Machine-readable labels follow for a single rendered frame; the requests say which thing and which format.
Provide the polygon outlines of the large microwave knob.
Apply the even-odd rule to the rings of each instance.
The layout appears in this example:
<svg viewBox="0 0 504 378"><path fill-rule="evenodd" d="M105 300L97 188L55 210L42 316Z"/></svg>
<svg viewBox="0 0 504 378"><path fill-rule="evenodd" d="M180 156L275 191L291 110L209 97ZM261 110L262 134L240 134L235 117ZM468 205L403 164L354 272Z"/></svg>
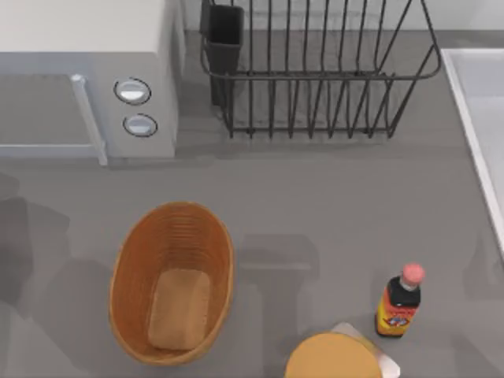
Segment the large microwave knob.
<svg viewBox="0 0 504 378"><path fill-rule="evenodd" d="M113 86L116 97L130 106L141 106L151 97L151 89L147 83L136 78L118 80Z"/></svg>

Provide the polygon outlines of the small microwave knob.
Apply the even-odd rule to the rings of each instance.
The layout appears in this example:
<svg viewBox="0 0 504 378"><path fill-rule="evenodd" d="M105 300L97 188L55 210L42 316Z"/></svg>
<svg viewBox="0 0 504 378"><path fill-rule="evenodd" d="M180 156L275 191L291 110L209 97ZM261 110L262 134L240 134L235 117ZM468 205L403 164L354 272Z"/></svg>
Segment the small microwave knob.
<svg viewBox="0 0 504 378"><path fill-rule="evenodd" d="M157 121L143 113L125 117L122 126L129 135L138 138L149 138L158 131Z"/></svg>

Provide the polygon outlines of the dark bottle with pink cap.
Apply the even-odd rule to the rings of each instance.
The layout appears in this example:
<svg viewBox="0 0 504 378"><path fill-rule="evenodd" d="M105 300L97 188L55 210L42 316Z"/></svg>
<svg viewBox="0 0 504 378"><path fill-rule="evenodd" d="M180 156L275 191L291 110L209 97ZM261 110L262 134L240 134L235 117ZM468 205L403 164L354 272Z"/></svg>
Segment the dark bottle with pink cap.
<svg viewBox="0 0 504 378"><path fill-rule="evenodd" d="M376 333L401 338L408 330L420 304L424 268L417 263L405 264L398 276L389 279L375 314Z"/></svg>

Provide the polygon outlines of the black cutlery holder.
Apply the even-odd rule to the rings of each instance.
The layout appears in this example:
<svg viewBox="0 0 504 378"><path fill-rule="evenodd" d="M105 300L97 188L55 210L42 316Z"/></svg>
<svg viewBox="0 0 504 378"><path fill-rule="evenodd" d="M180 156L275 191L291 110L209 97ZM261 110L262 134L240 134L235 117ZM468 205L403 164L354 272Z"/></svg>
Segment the black cutlery holder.
<svg viewBox="0 0 504 378"><path fill-rule="evenodd" d="M244 10L240 6L220 5L202 0L200 34L208 61L213 106L226 105L226 79L234 76L243 45Z"/></svg>

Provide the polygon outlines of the tan bread loaf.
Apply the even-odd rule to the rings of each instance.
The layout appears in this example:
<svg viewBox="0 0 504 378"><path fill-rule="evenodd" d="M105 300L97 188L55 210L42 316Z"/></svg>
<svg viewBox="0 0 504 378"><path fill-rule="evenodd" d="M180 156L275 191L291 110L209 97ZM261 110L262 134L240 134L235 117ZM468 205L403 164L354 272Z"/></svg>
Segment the tan bread loaf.
<svg viewBox="0 0 504 378"><path fill-rule="evenodd" d="M206 337L210 281L192 269L163 272L154 291L148 339L160 349L192 350Z"/></svg>

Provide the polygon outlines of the orange wicker basket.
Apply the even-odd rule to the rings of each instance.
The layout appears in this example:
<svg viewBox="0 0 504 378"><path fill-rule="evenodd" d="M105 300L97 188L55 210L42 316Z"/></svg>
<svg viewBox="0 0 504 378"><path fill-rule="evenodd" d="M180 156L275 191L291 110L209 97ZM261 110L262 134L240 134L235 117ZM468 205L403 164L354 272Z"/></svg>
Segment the orange wicker basket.
<svg viewBox="0 0 504 378"><path fill-rule="evenodd" d="M210 281L206 337L192 350L168 350L148 339L159 276L170 269L204 272ZM174 366L207 353L228 315L234 249L222 220L197 202L169 202L141 218L119 250L109 286L109 324L116 341L146 365Z"/></svg>

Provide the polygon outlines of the pale microwave oven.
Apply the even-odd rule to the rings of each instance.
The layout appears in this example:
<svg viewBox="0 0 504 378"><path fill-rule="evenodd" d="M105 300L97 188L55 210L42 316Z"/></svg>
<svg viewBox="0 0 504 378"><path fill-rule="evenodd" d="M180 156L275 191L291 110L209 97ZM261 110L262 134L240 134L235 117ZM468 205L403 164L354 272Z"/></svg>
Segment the pale microwave oven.
<svg viewBox="0 0 504 378"><path fill-rule="evenodd" d="M69 77L87 94L114 159L170 159L176 150L185 61L181 0L0 0L0 158L97 158ZM136 78L150 100L130 106L113 93ZM149 138L125 117L157 121Z"/></svg>

